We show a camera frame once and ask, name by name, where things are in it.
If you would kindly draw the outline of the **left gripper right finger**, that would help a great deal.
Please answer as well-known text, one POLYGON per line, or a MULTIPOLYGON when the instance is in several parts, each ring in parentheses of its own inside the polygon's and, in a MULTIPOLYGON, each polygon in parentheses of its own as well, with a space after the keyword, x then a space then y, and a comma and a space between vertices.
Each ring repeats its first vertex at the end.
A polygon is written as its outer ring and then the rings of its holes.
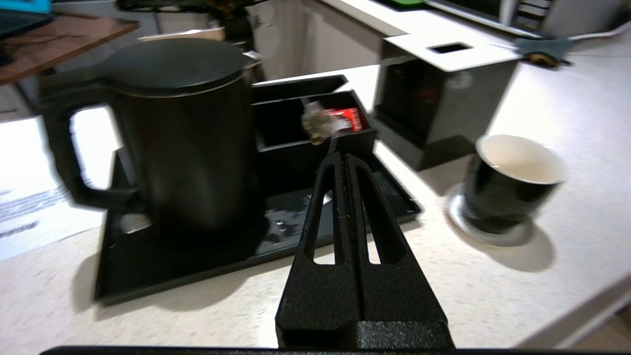
POLYGON ((451 349, 448 319, 366 162, 346 157, 361 320, 359 349, 451 349))

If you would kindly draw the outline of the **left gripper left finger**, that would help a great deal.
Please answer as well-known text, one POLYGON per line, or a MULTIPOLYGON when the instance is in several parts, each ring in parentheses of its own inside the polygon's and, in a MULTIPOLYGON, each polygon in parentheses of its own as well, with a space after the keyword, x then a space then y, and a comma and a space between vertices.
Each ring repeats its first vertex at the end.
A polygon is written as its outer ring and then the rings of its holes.
POLYGON ((281 349, 340 349, 345 326, 360 319, 344 160, 326 157, 317 171, 301 238, 275 317, 281 349), (334 264, 314 261, 324 194, 333 193, 334 264))

